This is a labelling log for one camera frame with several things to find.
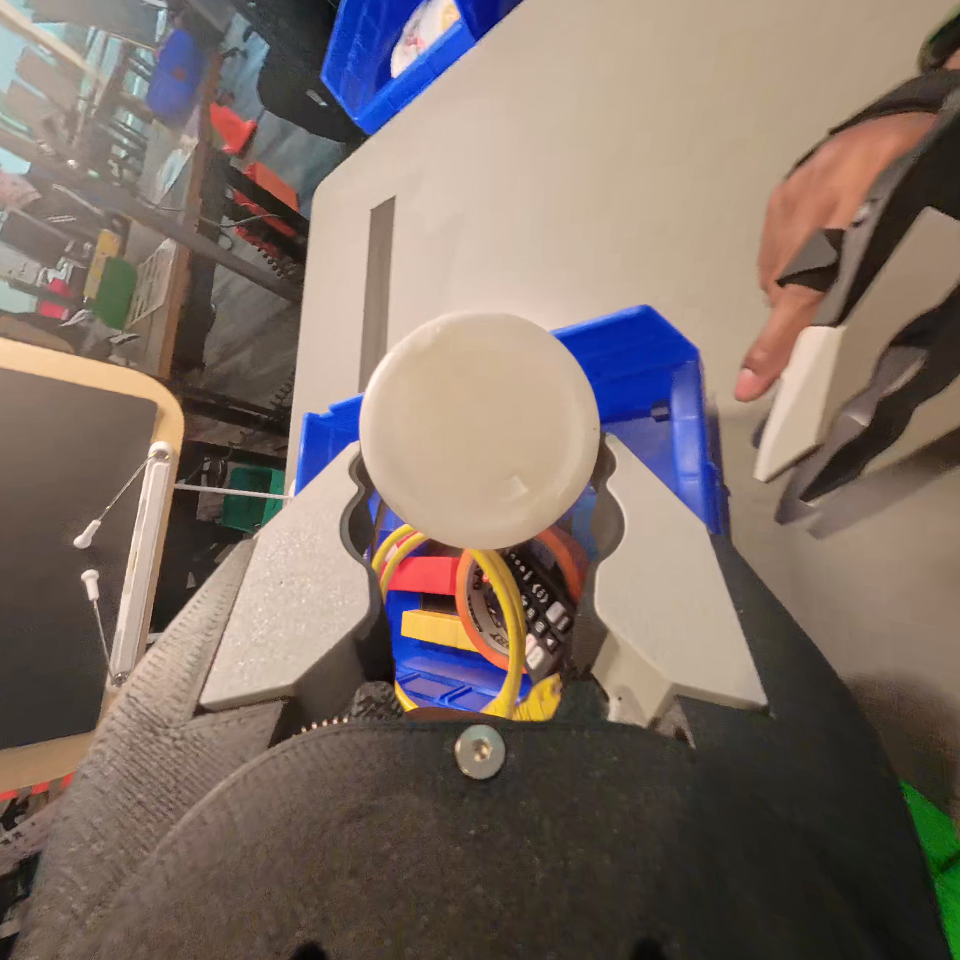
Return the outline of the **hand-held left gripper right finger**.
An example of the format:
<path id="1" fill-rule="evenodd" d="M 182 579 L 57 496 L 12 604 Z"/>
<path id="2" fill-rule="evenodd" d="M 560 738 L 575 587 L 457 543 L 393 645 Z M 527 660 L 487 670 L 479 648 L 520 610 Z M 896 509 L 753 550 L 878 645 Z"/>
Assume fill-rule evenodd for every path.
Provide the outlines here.
<path id="1" fill-rule="evenodd" d="M 654 727 L 679 697 L 764 712 L 768 699 L 708 527 L 621 439 L 604 435 L 573 670 L 608 720 Z"/>

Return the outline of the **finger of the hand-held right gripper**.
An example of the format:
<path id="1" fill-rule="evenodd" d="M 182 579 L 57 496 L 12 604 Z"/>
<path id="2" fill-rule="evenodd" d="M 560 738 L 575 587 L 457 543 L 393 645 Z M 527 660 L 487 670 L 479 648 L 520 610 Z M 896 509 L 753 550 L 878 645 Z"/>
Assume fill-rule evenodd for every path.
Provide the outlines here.
<path id="1" fill-rule="evenodd" d="M 824 438 L 793 466 L 774 513 L 777 524 L 814 520 L 826 537 L 878 510 L 856 508 L 848 489 L 918 427 L 933 403 L 958 387 L 958 304 L 911 321 L 882 352 L 869 382 L 829 420 Z"/>
<path id="2" fill-rule="evenodd" d="M 892 341 L 959 278 L 959 222 L 927 207 L 847 318 L 803 330 L 779 379 L 752 476 L 769 483 L 822 445 L 870 386 Z"/>

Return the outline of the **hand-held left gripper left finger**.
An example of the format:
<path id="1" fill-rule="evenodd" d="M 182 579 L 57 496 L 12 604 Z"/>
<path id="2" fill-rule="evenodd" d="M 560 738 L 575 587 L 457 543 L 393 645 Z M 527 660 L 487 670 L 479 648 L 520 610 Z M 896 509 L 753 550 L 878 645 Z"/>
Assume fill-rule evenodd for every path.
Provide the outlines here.
<path id="1" fill-rule="evenodd" d="M 349 444 L 254 538 L 201 695 L 208 712 L 277 700 L 339 714 L 394 678 L 387 615 L 367 554 L 374 485 Z"/>

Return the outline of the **blue plastic bin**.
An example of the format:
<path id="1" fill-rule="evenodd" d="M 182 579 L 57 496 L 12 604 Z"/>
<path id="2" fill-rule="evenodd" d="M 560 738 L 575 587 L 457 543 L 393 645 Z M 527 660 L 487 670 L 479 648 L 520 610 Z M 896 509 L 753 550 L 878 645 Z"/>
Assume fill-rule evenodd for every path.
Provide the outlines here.
<path id="1" fill-rule="evenodd" d="M 519 4 L 343 1 L 320 77 L 347 116 L 373 135 Z"/>
<path id="2" fill-rule="evenodd" d="M 697 347 L 650 306 L 569 326 L 555 336 L 581 365 L 594 391 L 602 429 L 621 440 L 711 533 L 727 534 L 728 492 Z M 588 486 L 553 525 L 582 546 L 587 570 L 597 557 L 591 528 L 595 502 L 595 491 Z M 462 554 L 426 544 L 411 556 L 461 561 Z M 458 615 L 455 595 L 389 591 L 386 611 L 398 698 L 406 707 L 480 712 L 498 694 L 506 669 L 489 663 L 476 649 L 405 638 L 402 615 L 414 609 Z"/>

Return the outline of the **green plastic object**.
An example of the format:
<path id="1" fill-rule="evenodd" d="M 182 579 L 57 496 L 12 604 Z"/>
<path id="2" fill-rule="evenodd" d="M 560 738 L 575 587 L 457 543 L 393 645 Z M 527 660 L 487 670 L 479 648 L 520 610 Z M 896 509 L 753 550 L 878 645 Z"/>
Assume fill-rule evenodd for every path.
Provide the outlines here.
<path id="1" fill-rule="evenodd" d="M 900 788 L 931 872 L 946 940 L 953 957 L 958 958 L 958 833 L 950 816 L 915 787 L 902 782 Z"/>

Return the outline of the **person's right hand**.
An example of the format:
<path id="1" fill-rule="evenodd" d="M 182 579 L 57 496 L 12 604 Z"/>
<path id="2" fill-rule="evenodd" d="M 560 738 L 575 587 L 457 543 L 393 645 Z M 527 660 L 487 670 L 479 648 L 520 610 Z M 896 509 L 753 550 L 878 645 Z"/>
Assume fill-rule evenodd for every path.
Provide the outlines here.
<path id="1" fill-rule="evenodd" d="M 789 362 L 823 294 L 777 280 L 814 234 L 846 230 L 882 172 L 905 156 L 935 125 L 932 114 L 880 117 L 830 138 L 772 192 L 757 258 L 759 287 L 770 307 L 767 322 L 746 352 L 734 398 L 754 402 Z"/>

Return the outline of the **green box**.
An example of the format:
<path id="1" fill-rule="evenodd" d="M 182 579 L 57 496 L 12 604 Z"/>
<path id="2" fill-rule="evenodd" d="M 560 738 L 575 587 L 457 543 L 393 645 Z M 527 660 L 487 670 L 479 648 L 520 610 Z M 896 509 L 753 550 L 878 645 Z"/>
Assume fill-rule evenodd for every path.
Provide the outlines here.
<path id="1" fill-rule="evenodd" d="M 122 331 L 138 288 L 138 268 L 121 257 L 104 261 L 90 309 L 108 328 Z"/>
<path id="2" fill-rule="evenodd" d="M 234 493 L 222 499 L 220 524 L 254 535 L 282 510 L 285 473 L 270 466 L 235 463 L 226 475 L 225 487 Z"/>

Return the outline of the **red block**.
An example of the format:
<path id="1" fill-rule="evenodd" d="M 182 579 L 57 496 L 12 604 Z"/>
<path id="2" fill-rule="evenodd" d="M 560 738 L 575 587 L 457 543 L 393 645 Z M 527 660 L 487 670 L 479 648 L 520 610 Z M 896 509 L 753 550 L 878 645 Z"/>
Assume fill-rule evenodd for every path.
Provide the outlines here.
<path id="1" fill-rule="evenodd" d="M 388 583 L 389 592 L 454 596 L 460 559 L 447 556 L 410 556 L 402 559 Z"/>

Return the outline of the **white board stand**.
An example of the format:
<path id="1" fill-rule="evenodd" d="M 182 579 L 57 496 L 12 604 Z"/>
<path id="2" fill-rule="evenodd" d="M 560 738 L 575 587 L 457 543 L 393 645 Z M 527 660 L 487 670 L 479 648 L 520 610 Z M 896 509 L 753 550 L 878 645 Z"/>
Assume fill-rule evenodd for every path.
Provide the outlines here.
<path id="1" fill-rule="evenodd" d="M 261 490 L 246 490 L 233 487 L 220 487 L 220 486 L 204 486 L 204 485 L 191 485 L 186 484 L 185 482 L 175 482 L 173 485 L 175 491 L 182 491 L 191 494 L 207 495 L 207 496 L 218 496 L 218 497 L 231 497 L 231 498 L 247 498 L 247 499 L 260 499 L 260 500 L 275 500 L 275 501 L 289 501 L 293 498 L 290 494 L 284 493 L 271 493 L 269 491 Z"/>

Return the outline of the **yellow block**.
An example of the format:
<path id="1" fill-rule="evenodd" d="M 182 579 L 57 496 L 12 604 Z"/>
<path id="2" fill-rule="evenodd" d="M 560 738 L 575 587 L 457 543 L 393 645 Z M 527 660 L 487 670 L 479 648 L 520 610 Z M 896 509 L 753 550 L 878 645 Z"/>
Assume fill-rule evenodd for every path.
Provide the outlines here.
<path id="1" fill-rule="evenodd" d="M 462 651 L 475 650 L 462 619 L 456 613 L 423 608 L 405 610 L 401 618 L 401 635 L 420 643 Z"/>

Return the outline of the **orange tape roll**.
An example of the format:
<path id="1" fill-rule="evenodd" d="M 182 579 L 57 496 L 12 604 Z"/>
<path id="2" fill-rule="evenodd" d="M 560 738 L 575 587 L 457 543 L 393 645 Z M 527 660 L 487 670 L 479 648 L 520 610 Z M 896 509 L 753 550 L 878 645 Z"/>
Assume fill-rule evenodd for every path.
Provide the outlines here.
<path id="1" fill-rule="evenodd" d="M 589 568 L 589 558 L 584 548 L 558 526 L 552 526 L 522 545 L 530 542 L 544 545 L 558 561 L 560 571 L 570 586 L 577 612 Z M 458 615 L 477 653 L 490 664 L 507 669 L 509 636 L 506 616 L 487 574 L 469 552 L 463 552 L 461 556 L 455 601 Z M 521 619 L 524 629 L 522 609 Z"/>

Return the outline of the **white plastic bottle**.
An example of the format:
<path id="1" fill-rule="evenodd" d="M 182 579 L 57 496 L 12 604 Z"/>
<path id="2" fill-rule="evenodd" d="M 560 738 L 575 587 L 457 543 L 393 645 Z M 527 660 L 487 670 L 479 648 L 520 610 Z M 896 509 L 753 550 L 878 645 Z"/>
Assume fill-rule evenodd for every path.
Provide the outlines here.
<path id="1" fill-rule="evenodd" d="M 359 444 L 403 522 L 441 544 L 534 538 L 581 496 L 602 437 L 594 390 L 550 331 L 451 314 L 398 342 L 368 381 Z"/>

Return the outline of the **red bin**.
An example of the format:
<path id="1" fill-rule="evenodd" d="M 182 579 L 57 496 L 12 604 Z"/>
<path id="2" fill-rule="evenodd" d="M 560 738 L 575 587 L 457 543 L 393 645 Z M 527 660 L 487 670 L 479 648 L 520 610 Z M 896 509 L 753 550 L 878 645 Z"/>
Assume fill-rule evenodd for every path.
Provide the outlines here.
<path id="1" fill-rule="evenodd" d="M 296 190 L 262 161 L 246 163 L 243 169 L 226 167 L 226 182 L 234 203 L 255 215 L 279 234 L 294 237 L 301 217 Z"/>
<path id="2" fill-rule="evenodd" d="M 243 157 L 258 132 L 258 121 L 244 119 L 229 106 L 216 101 L 210 103 L 208 113 L 220 149 L 231 157 Z"/>

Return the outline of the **white board rail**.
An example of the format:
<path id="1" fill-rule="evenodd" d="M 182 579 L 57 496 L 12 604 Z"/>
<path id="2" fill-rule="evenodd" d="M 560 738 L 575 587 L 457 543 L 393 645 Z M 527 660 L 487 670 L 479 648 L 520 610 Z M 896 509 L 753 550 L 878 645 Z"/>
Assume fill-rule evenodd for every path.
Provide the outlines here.
<path id="1" fill-rule="evenodd" d="M 91 520 L 74 537 L 73 548 L 90 548 L 107 514 L 135 481 L 142 481 L 136 516 L 131 534 L 121 599 L 112 642 L 107 642 L 100 608 L 100 574 L 89 568 L 80 574 L 87 601 L 96 624 L 109 686 L 123 686 L 137 665 L 140 644 L 147 628 L 148 593 L 153 582 L 153 569 L 162 546 L 162 522 L 173 493 L 171 470 L 174 447 L 166 440 L 155 440 L 149 453 L 101 514 Z"/>

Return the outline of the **black board with wooden frame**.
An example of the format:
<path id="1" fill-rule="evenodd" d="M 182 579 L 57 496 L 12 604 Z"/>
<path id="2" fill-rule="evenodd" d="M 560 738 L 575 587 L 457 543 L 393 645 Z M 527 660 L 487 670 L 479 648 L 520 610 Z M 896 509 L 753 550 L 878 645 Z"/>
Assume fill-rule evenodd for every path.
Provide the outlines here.
<path id="1" fill-rule="evenodd" d="M 138 370 L 2 342 L 2 801 L 70 782 L 111 688 L 81 581 L 100 574 L 114 638 L 142 481 L 106 515 L 86 550 L 72 542 L 149 453 L 185 439 L 173 392 Z M 172 495 L 148 592 L 157 590 Z M 145 651 L 147 628 L 139 657 Z"/>

